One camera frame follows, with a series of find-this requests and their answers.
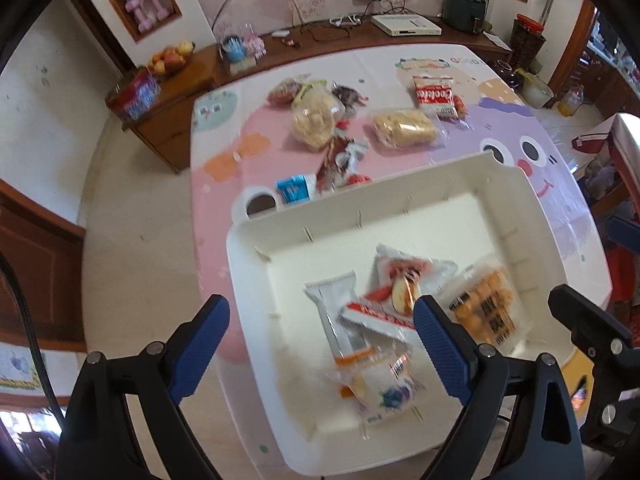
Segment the fruit bowl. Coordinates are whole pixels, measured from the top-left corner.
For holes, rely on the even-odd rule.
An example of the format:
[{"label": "fruit bowl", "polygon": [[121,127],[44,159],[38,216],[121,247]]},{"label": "fruit bowl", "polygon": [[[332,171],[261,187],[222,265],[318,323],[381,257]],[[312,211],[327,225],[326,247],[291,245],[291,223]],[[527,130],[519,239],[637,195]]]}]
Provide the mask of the fruit bowl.
[{"label": "fruit bowl", "polygon": [[178,46],[166,46],[162,52],[153,55],[146,66],[158,79],[180,72],[193,54],[195,43],[183,41]]}]

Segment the dark green appliance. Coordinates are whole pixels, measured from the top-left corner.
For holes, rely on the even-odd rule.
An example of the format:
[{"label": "dark green appliance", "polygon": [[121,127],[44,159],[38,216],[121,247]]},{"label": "dark green appliance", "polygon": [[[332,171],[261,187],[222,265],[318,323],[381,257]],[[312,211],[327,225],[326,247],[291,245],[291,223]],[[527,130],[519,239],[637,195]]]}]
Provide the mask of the dark green appliance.
[{"label": "dark green appliance", "polygon": [[451,28],[480,34],[486,14],[486,0],[444,0],[442,19]]}]

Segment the white plastic tray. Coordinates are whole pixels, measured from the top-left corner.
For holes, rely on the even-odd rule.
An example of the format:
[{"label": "white plastic tray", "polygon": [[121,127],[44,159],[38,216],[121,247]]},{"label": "white plastic tray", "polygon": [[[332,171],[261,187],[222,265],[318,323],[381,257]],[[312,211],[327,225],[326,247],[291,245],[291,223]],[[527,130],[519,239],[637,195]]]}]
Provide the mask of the white plastic tray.
[{"label": "white plastic tray", "polygon": [[356,292],[366,292],[376,285],[379,243],[460,269],[497,254],[534,323],[517,356],[548,351],[562,364],[572,355],[570,334],[546,305],[551,288],[566,282],[546,217],[522,170],[490,153],[243,221],[227,239],[242,330],[273,434],[301,474],[346,473],[423,452],[444,441],[460,412],[424,348],[413,353],[427,386],[418,402],[423,420],[402,413],[369,426],[367,438],[353,399],[340,398],[325,377],[334,360],[304,283],[355,270]]}]

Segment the metal screw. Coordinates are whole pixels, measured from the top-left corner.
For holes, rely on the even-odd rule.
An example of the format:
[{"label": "metal screw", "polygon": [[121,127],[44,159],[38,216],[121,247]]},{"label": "metal screw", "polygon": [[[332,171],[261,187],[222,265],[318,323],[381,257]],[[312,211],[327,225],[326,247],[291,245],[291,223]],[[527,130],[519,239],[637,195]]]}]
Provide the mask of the metal screw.
[{"label": "metal screw", "polygon": [[613,355],[620,355],[622,353],[623,345],[620,339],[615,338],[611,340],[611,353]]},{"label": "metal screw", "polygon": [[608,404],[602,410],[602,423],[608,426],[613,422],[614,418],[616,418],[616,407],[613,404]]},{"label": "metal screw", "polygon": [[146,353],[149,355],[158,355],[164,350],[164,343],[160,341],[153,341],[146,346]]},{"label": "metal screw", "polygon": [[554,364],[556,364],[556,358],[553,357],[551,354],[542,354],[542,362],[547,365],[547,366],[553,366]]},{"label": "metal screw", "polygon": [[102,359],[102,352],[91,352],[86,357],[86,361],[90,365],[95,365],[100,359]]},{"label": "metal screw", "polygon": [[484,357],[493,357],[495,355],[495,348],[487,343],[482,343],[478,350]]}]

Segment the red lid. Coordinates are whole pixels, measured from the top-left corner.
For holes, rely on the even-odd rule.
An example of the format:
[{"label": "red lid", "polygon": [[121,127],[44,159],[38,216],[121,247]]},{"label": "red lid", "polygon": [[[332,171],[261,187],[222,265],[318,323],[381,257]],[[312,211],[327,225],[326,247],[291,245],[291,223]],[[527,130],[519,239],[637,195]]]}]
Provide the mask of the red lid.
[{"label": "red lid", "polygon": [[518,21],[523,23],[531,32],[542,32],[543,30],[545,30],[544,25],[541,25],[536,20],[532,20],[524,14],[518,14],[516,17]]}]

